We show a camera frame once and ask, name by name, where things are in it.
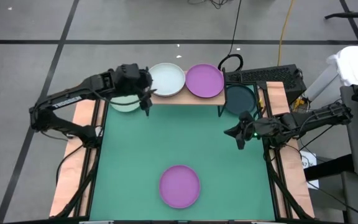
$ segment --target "black cable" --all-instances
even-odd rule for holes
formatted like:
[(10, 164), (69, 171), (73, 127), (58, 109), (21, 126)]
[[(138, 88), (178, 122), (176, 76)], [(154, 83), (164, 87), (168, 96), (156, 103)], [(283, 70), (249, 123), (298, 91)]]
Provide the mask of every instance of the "black cable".
[(314, 137), (310, 142), (306, 143), (300, 150), (302, 150), (303, 148), (305, 148), (306, 146), (308, 146), (310, 143), (312, 143), (314, 140), (316, 140), (317, 138), (319, 138), (320, 136), (322, 136), (325, 132), (327, 132), (328, 130), (330, 130), (333, 127), (333, 125), (331, 125), (329, 128), (325, 129), (322, 133), (318, 134), (316, 137)]
[(59, 163), (59, 166), (57, 166), (57, 170), (56, 170), (56, 185), (57, 182), (59, 180), (59, 173), (60, 173), (60, 168), (63, 165), (63, 163), (70, 157), (72, 156), (74, 153), (76, 153), (78, 150), (80, 150), (83, 147), (84, 144), (80, 145), (78, 148), (76, 148), (74, 151), (72, 151), (71, 153), (69, 153), (66, 157), (64, 157), (62, 159), (62, 161)]
[(254, 119), (256, 119), (256, 116), (258, 115), (259, 111), (260, 111), (260, 117), (262, 117), (266, 112), (266, 106), (264, 108), (261, 108), (261, 110), (255, 111), (254, 115), (252, 116)]
[(228, 56), (228, 55), (230, 55), (231, 50), (232, 50), (232, 48), (233, 48), (234, 37), (236, 36), (237, 22), (238, 22), (238, 20), (239, 20), (239, 14), (240, 14), (241, 1), (242, 1), (242, 0), (240, 0), (240, 2), (239, 2), (239, 7), (238, 7), (238, 9), (237, 9), (236, 24), (234, 25), (233, 38), (231, 39), (230, 51), (229, 51), (229, 53), (227, 54), (227, 56)]
[(206, 2), (207, 0), (200, 0), (198, 2), (192, 2), (191, 0), (187, 0), (188, 4), (197, 5)]
[(100, 95), (99, 93), (97, 93), (96, 91), (91, 90), (91, 89), (89, 89), (89, 90), (92, 91), (93, 94), (95, 94), (95, 95), (96, 95), (98, 98), (100, 98), (101, 100), (104, 100), (105, 102), (107, 102), (107, 103), (109, 103), (109, 104), (119, 105), (119, 106), (129, 106), (129, 105), (133, 105), (133, 104), (135, 104), (135, 103), (138, 103), (138, 102), (144, 100), (149, 94), (151, 94), (151, 93), (153, 93), (153, 92), (156, 91), (156, 90), (149, 90), (149, 91), (147, 91), (147, 92), (145, 93), (145, 95), (144, 95), (142, 98), (140, 98), (140, 99), (138, 99), (138, 100), (135, 100), (135, 101), (133, 101), (133, 102), (130, 102), (130, 103), (115, 103), (115, 102), (111, 102), (111, 101), (108, 100), (107, 98), (101, 96), (101, 95)]
[(56, 140), (62, 140), (62, 141), (65, 141), (65, 142), (68, 142), (67, 139), (63, 139), (63, 138), (58, 138), (58, 137), (54, 137), (54, 136), (50, 136), (49, 134), (41, 131), (41, 134), (43, 134), (44, 136), (48, 137), (48, 138), (52, 138), (52, 139), (56, 139)]
[(299, 139), (299, 140), (301, 141), (301, 145), (302, 145), (302, 148), (301, 148), (299, 151), (301, 151), (301, 150), (304, 148), (304, 149), (306, 149), (307, 151), (309, 151), (309, 152), (311, 153), (311, 155), (314, 156), (314, 158), (316, 158), (318, 161), (320, 161), (320, 162), (327, 162), (327, 161), (324, 161), (324, 160), (321, 160), (321, 159), (317, 158), (317, 156), (315, 156), (314, 153), (312, 153), (312, 152), (303, 144), (302, 138)]
[(323, 190), (323, 189), (321, 189), (321, 188), (316, 187), (316, 186), (313, 185), (312, 183), (310, 183), (310, 182), (308, 182), (308, 183), (309, 183), (310, 185), (312, 185), (314, 188), (316, 188), (317, 190), (320, 190), (322, 193), (324, 193), (324, 194), (326, 194), (326, 195), (332, 197), (333, 199), (335, 199), (336, 201), (338, 201), (339, 203), (341, 203), (342, 205), (344, 205), (346, 208), (349, 208), (349, 209), (351, 209), (351, 210), (353, 210), (353, 211), (355, 211), (355, 212), (358, 213), (358, 210), (357, 210), (357, 209), (355, 209), (355, 208), (353, 208), (352, 206), (350, 206), (350, 205), (348, 205), (348, 204), (342, 202), (341, 200), (339, 200), (338, 198), (336, 198), (336, 197), (333, 196), (332, 194), (328, 193), (327, 191), (325, 191), (325, 190)]
[(292, 206), (292, 209), (295, 211), (296, 215), (298, 215), (300, 219), (312, 220), (313, 218), (303, 210), (303, 208), (298, 204), (298, 202), (292, 196), (291, 192), (287, 189), (285, 184), (280, 180), (271, 162), (267, 162), (267, 172), (269, 173), (269, 176), (273, 179), (273, 181), (276, 183), (277, 187), (281, 190), (283, 196), (288, 200), (288, 202)]
[(302, 133), (303, 127), (305, 127), (305, 124), (306, 124), (310, 119), (312, 119), (312, 118), (314, 118), (314, 115), (308, 117), (308, 118), (302, 123), (301, 128), (300, 128), (299, 131), (298, 131), (298, 135), (300, 135), (300, 134)]
[[(301, 157), (301, 160), (302, 160), (302, 154), (301, 154), (301, 152), (300, 152), (300, 150), (298, 150), (297, 148), (295, 148), (295, 147), (293, 147), (293, 146), (290, 146), (290, 145), (288, 145), (288, 144), (285, 144), (285, 146), (289, 146), (289, 147), (291, 147), (291, 148), (293, 148), (293, 149), (295, 149), (298, 153), (299, 153), (299, 155), (300, 155), (300, 157)], [(274, 153), (276, 154), (279, 150), (281, 150), (282, 148), (274, 148), (273, 150), (274, 150)], [(273, 160), (275, 160), (275, 158), (276, 158), (276, 155), (274, 155), (274, 157), (273, 157), (273, 159), (271, 159), (270, 161), (271, 162), (273, 162)]]
[(308, 161), (308, 167), (309, 167), (309, 165), (310, 165), (309, 159), (308, 159), (306, 156), (304, 156), (304, 155), (301, 155), (301, 161), (302, 161), (302, 158), (305, 158), (305, 159)]
[(213, 0), (209, 0), (211, 4), (215, 7), (215, 9), (220, 9), (224, 4), (226, 4), (229, 0), (218, 0), (215, 2)]
[[(104, 130), (100, 129), (100, 132), (98, 134), (98, 138), (101, 137), (102, 132), (104, 132)], [(94, 161), (93, 161), (92, 168), (89, 170), (88, 175), (85, 177), (83, 183), (78, 187), (77, 191), (74, 193), (73, 197), (66, 204), (66, 206), (63, 208), (63, 210), (59, 214), (57, 214), (55, 217), (68, 217), (69, 216), (70, 212), (73, 210), (73, 208), (74, 208), (75, 204), (77, 203), (77, 201), (80, 199), (80, 197), (82, 197), (82, 194), (85, 191), (85, 189), (87, 188), (88, 184), (91, 182), (91, 180), (94, 179), (95, 172), (96, 172), (96, 166), (97, 166), (98, 162), (99, 162), (99, 156), (98, 156), (98, 154), (96, 154), (95, 158), (94, 158)]]

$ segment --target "power cord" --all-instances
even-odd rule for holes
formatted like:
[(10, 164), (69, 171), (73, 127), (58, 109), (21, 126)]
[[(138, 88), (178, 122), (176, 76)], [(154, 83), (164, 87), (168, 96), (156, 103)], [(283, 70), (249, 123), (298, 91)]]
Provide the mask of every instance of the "power cord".
[(355, 209), (355, 208), (353, 208), (352, 206), (350, 206), (350, 205), (348, 205), (348, 204), (342, 202), (341, 200), (339, 200), (338, 198), (336, 198), (336, 197), (333, 196), (332, 194), (328, 193), (327, 191), (325, 191), (325, 190), (323, 190), (323, 189), (321, 189), (321, 188), (316, 187), (316, 186), (313, 185), (312, 183), (310, 183), (310, 182), (308, 182), (308, 183), (309, 183), (310, 185), (312, 185), (315, 189), (317, 189), (317, 190), (321, 191), (322, 193), (324, 193), (324, 194), (330, 196), (331, 198), (335, 199), (336, 201), (338, 201), (339, 203), (341, 203), (342, 205), (344, 205), (346, 208), (349, 208), (349, 209), (355, 211), (356, 213), (358, 213), (358, 210), (357, 210), (357, 209)]
[[(288, 147), (290, 147), (290, 148), (296, 150), (296, 151), (299, 153), (299, 155), (300, 155), (300, 157), (301, 157), (301, 160), (302, 160), (302, 157), (303, 157), (303, 156), (302, 156), (300, 150), (298, 150), (297, 148), (295, 148), (295, 147), (293, 147), (293, 146), (290, 146), (289, 144), (285, 144), (285, 146), (288, 146)], [(270, 161), (273, 162), (275, 159), (276, 159), (276, 155), (274, 155), (274, 157), (273, 157)]]
[[(200, 0), (200, 1), (192, 1), (187, 0), (188, 4), (197, 5), (206, 2), (207, 0)], [(209, 0), (210, 3), (215, 7), (215, 9), (220, 9), (224, 4), (226, 4), (229, 0), (218, 0), (218, 2)]]
[(280, 42), (279, 42), (279, 44), (278, 44), (277, 66), (280, 66), (280, 63), (281, 63), (281, 46), (282, 46), (282, 42), (283, 42), (283, 37), (284, 37), (284, 33), (285, 33), (285, 28), (286, 28), (286, 26), (287, 26), (288, 18), (290, 17), (291, 10), (292, 10), (292, 5), (293, 5), (294, 2), (295, 2), (295, 0), (291, 0), (290, 8), (288, 9), (287, 16), (285, 17), (283, 29), (282, 29), (282, 31), (281, 31)]
[(212, 5), (215, 7), (215, 9), (220, 9), (229, 0), (218, 0), (218, 2), (215, 2), (213, 0), (209, 0), (209, 1), (212, 3)]
[(318, 161), (320, 161), (320, 162), (327, 162), (327, 161), (324, 161), (324, 160), (321, 160), (321, 159), (317, 158), (317, 156), (315, 156), (314, 153), (312, 153), (312, 152), (303, 144), (302, 139), (299, 139), (299, 140), (301, 141), (301, 145), (302, 145), (302, 148), (301, 148), (299, 151), (303, 150), (303, 148), (304, 148), (304, 149), (306, 149), (308, 152), (310, 152), (311, 155), (312, 155), (314, 158), (316, 158), (316, 160), (318, 160)]
[(62, 161), (59, 163), (59, 165), (57, 166), (57, 170), (56, 170), (56, 185), (57, 182), (59, 181), (59, 173), (60, 173), (60, 168), (63, 165), (63, 163), (72, 155), (74, 155), (74, 153), (78, 152), (80, 149), (82, 149), (82, 147), (84, 146), (84, 144), (80, 145), (78, 148), (76, 148), (74, 151), (72, 151), (71, 153), (69, 153), (67, 156), (65, 156)]
[(237, 17), (236, 17), (236, 24), (234, 25), (234, 32), (233, 32), (233, 38), (231, 39), (231, 45), (230, 45), (230, 51), (229, 53), (227, 54), (226, 57), (224, 57), (221, 62), (219, 62), (219, 65), (218, 65), (218, 70), (221, 71), (221, 67), (223, 65), (223, 63), (231, 58), (231, 57), (236, 57), (240, 60), (240, 65), (238, 66), (238, 68), (236, 68), (235, 71), (241, 71), (242, 69), (242, 66), (244, 65), (244, 60), (242, 59), (242, 56), (240, 54), (231, 54), (231, 50), (233, 48), (233, 43), (234, 43), (234, 37), (236, 36), (236, 30), (237, 30), (237, 22), (239, 20), (239, 14), (240, 14), (240, 8), (241, 8), (241, 1), (239, 1), (239, 7), (237, 8)]
[(242, 0), (240, 0), (240, 2), (239, 2), (239, 7), (237, 8), (237, 17), (236, 17), (236, 23), (235, 23), (235, 25), (234, 25), (233, 38), (231, 39), (230, 51), (229, 51), (229, 53), (228, 53), (227, 55), (230, 55), (231, 50), (232, 50), (232, 48), (233, 48), (234, 37), (236, 36), (237, 22), (238, 22), (238, 20), (239, 20), (241, 1), (242, 1)]
[[(100, 138), (101, 133), (103, 132), (102, 129), (99, 130), (99, 134), (98, 134), (98, 138)], [(59, 173), (60, 173), (60, 168), (62, 167), (63, 163), (72, 155), (74, 155), (76, 152), (78, 152), (80, 149), (82, 149), (82, 147), (84, 146), (84, 144), (80, 145), (78, 148), (74, 149), (74, 151), (72, 151), (71, 153), (69, 153), (67, 156), (65, 156), (62, 161), (60, 161), (59, 165), (57, 166), (57, 170), (56, 170), (56, 185), (57, 182), (59, 181)]]
[(269, 176), (272, 178), (272, 180), (276, 183), (277, 187), (281, 190), (283, 196), (288, 200), (290, 205), (292, 206), (292, 209), (298, 215), (300, 219), (308, 219), (313, 220), (313, 217), (309, 216), (303, 208), (298, 204), (298, 202), (295, 200), (295, 198), (292, 196), (291, 192), (287, 189), (285, 184), (281, 181), (280, 177), (278, 176), (277, 172), (274, 170), (274, 167), (271, 163), (271, 161), (267, 161), (267, 172), (269, 173)]
[[(103, 131), (104, 131), (103, 129), (100, 129), (100, 132), (98, 134), (98, 138), (100, 138), (100, 136), (102, 135)], [(66, 204), (66, 206), (63, 208), (63, 210), (61, 212), (59, 212), (56, 216), (51, 217), (51, 218), (68, 217), (70, 215), (70, 212), (73, 210), (75, 204), (80, 199), (80, 197), (82, 197), (82, 195), (83, 195), (85, 189), (87, 188), (88, 184), (94, 179), (95, 173), (96, 173), (96, 167), (98, 166), (98, 163), (99, 163), (99, 156), (96, 153), (94, 161), (93, 161), (93, 164), (92, 164), (92, 168), (89, 170), (88, 175), (85, 177), (84, 181), (78, 187), (78, 189), (74, 193), (73, 197), (70, 199), (70, 201)]]
[(310, 142), (306, 143), (300, 150), (302, 150), (303, 148), (306, 148), (306, 146), (308, 146), (310, 143), (312, 143), (314, 140), (318, 139), (320, 136), (322, 136), (325, 132), (327, 132), (328, 130), (330, 130), (333, 127), (333, 125), (331, 125), (330, 127), (328, 127), (327, 129), (325, 129), (322, 133), (318, 134), (316, 137), (314, 137)]
[(67, 140), (67, 139), (63, 139), (63, 138), (59, 138), (59, 137), (50, 136), (49, 134), (45, 133), (44, 131), (41, 131), (41, 134), (43, 134), (44, 136), (46, 136), (46, 137), (48, 137), (48, 138), (51, 138), (51, 139), (62, 140), (62, 141), (68, 142), (68, 140)]
[(108, 100), (107, 98), (101, 96), (99, 93), (97, 93), (94, 90), (91, 90), (91, 89), (89, 89), (89, 90), (92, 91), (93, 94), (95, 94), (100, 100), (103, 100), (103, 101), (105, 101), (105, 102), (107, 102), (107, 103), (109, 103), (111, 105), (119, 105), (119, 106), (128, 106), (128, 105), (133, 105), (135, 103), (138, 103), (138, 102), (144, 100), (149, 94), (152, 94), (153, 92), (156, 91), (156, 90), (149, 90), (149, 91), (146, 92), (146, 94), (142, 98), (140, 98), (138, 100), (135, 100), (133, 102), (130, 102), (130, 103), (116, 103), (116, 102), (112, 102), (112, 101)]

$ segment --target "green table surface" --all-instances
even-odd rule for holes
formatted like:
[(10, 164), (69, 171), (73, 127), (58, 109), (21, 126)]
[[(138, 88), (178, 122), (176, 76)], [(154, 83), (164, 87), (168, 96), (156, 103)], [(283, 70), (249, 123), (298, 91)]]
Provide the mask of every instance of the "green table surface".
[[(216, 106), (153, 105), (108, 109), (90, 220), (274, 220), (262, 141), (244, 150), (223, 131), (238, 122)], [(160, 198), (162, 173), (177, 164), (198, 174), (201, 192), (190, 207)]]

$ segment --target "white bowl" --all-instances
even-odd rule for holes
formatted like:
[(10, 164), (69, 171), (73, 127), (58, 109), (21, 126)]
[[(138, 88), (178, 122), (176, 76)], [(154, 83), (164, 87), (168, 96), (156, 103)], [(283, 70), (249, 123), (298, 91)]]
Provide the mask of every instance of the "white bowl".
[[(120, 96), (120, 97), (111, 98), (110, 101), (113, 103), (130, 103), (130, 102), (136, 101), (138, 99), (139, 99), (139, 97), (137, 97), (137, 95), (130, 95), (130, 96)], [(110, 103), (110, 105), (114, 109), (116, 109), (120, 112), (134, 111), (140, 106), (139, 102), (131, 104), (131, 105), (127, 105), (127, 106), (115, 105), (112, 103)]]
[(180, 92), (185, 85), (185, 73), (175, 64), (160, 63), (149, 70), (152, 79), (152, 90), (157, 96), (173, 96)]

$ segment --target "wooden platform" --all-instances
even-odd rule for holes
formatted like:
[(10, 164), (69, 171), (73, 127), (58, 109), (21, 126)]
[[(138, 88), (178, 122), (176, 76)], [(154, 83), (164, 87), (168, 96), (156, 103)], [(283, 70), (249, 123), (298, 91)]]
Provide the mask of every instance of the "wooden platform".
[(173, 96), (161, 97), (153, 94), (152, 102), (156, 105), (223, 105), (225, 102), (224, 89), (212, 98), (201, 98), (192, 94), (185, 85), (179, 93)]

